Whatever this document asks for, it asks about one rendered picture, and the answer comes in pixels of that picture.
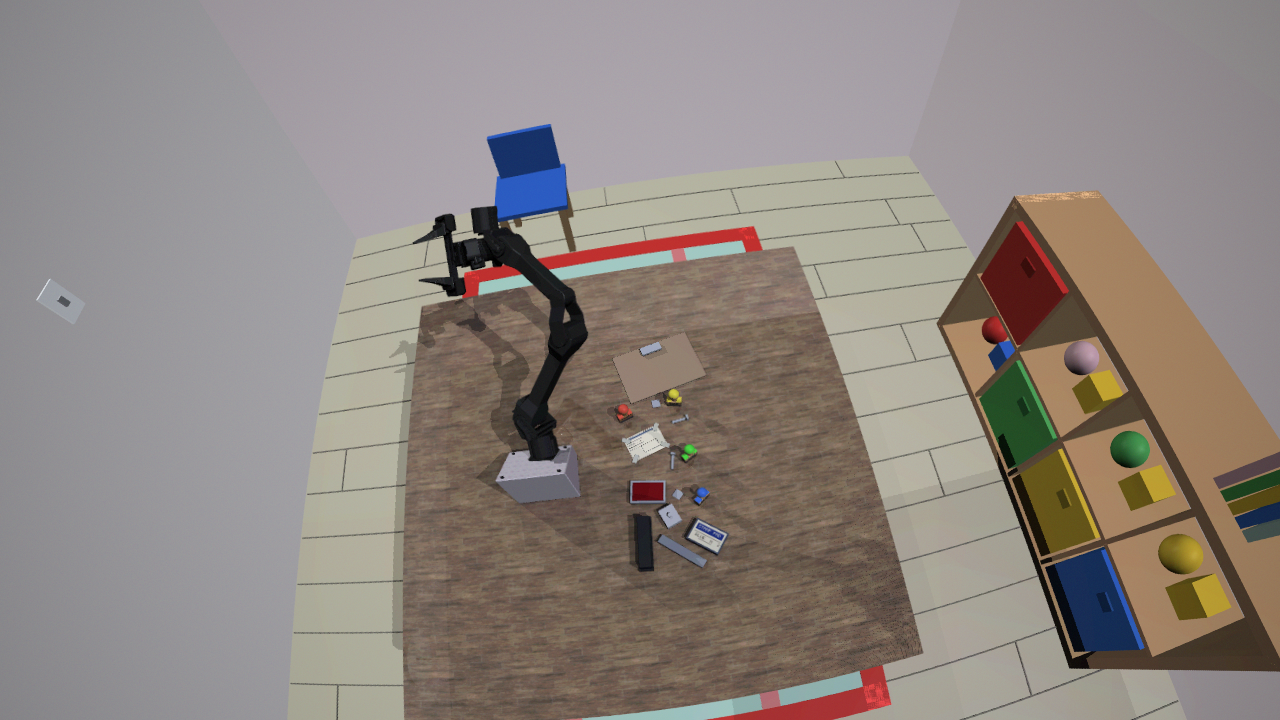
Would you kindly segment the tan clipboard with grey clip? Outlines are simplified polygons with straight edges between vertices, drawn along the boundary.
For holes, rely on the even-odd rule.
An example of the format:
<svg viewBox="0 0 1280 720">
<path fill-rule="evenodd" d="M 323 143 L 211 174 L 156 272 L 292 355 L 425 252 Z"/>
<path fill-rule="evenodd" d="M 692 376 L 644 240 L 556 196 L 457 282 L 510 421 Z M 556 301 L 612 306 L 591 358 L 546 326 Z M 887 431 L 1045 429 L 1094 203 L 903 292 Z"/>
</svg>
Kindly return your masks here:
<svg viewBox="0 0 1280 720">
<path fill-rule="evenodd" d="M 685 332 L 612 359 L 630 404 L 707 375 Z"/>
</svg>

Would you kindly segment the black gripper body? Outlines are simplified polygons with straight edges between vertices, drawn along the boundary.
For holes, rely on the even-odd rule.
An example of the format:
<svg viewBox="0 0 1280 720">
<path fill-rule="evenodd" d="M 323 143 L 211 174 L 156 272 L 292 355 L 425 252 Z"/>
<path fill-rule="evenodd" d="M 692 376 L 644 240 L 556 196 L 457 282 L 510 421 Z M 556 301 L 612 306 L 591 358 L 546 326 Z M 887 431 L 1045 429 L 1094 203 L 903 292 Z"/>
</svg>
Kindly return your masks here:
<svg viewBox="0 0 1280 720">
<path fill-rule="evenodd" d="M 460 277 L 457 266 L 462 266 L 465 263 L 465 256 L 462 252 L 462 246 L 460 247 L 457 242 L 452 241 L 452 232 L 456 231 L 454 215 L 444 214 L 435 218 L 435 225 L 445 223 L 445 234 L 443 234 L 445 242 L 445 258 L 448 263 L 448 270 L 454 282 L 454 290 L 445 290 L 447 296 L 460 296 L 465 295 L 465 277 Z"/>
</svg>

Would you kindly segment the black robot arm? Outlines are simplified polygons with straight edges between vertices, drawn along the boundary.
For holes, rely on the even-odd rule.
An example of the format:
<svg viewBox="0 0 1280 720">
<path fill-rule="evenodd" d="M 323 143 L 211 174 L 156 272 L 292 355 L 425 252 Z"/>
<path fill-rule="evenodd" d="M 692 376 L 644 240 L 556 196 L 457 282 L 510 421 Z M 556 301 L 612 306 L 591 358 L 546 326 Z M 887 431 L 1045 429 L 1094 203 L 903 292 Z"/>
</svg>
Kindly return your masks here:
<svg viewBox="0 0 1280 720">
<path fill-rule="evenodd" d="M 573 290 L 532 256 L 531 249 L 522 236 L 513 233 L 507 227 L 499 228 L 497 206 L 471 208 L 470 211 L 474 233 L 483 236 L 479 240 L 483 246 L 483 259 L 476 238 L 460 241 L 457 243 L 460 247 L 462 246 L 465 256 L 462 268 L 470 266 L 471 270 L 476 270 L 486 266 L 485 261 L 490 260 L 494 268 L 506 264 L 526 277 L 550 302 L 549 354 L 531 393 L 518 398 L 512 411 L 515 413 L 512 419 L 521 438 L 529 443 L 529 461 L 552 461 L 561 448 L 552 432 L 557 421 L 548 413 L 547 401 L 550 398 L 568 359 L 588 340 L 582 311 Z M 570 313 L 571 320 L 563 323 L 564 309 Z M 532 429 L 535 427 L 538 428 Z"/>
</svg>

